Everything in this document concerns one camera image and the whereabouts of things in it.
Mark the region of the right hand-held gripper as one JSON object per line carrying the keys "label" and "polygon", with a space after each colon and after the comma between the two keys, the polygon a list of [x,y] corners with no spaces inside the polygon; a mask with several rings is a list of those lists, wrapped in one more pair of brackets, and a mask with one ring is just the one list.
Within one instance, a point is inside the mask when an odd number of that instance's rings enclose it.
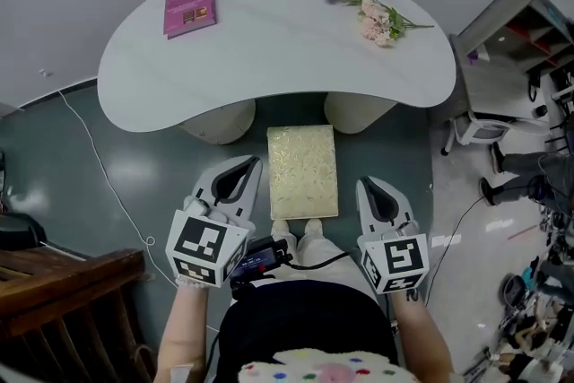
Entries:
{"label": "right hand-held gripper", "polygon": [[375,293],[418,288],[430,271],[428,245],[407,197],[388,182],[365,176],[357,181],[356,201],[361,266]]}

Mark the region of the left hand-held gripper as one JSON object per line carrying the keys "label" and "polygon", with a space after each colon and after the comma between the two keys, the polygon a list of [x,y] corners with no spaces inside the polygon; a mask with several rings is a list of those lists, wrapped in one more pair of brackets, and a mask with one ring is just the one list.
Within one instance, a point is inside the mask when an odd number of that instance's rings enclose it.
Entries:
{"label": "left hand-held gripper", "polygon": [[[253,211],[262,172],[259,157],[243,155],[201,174],[193,197],[174,214],[165,249],[178,281],[217,288],[225,284],[255,233],[255,224],[242,218]],[[225,207],[238,217],[209,205]]]}

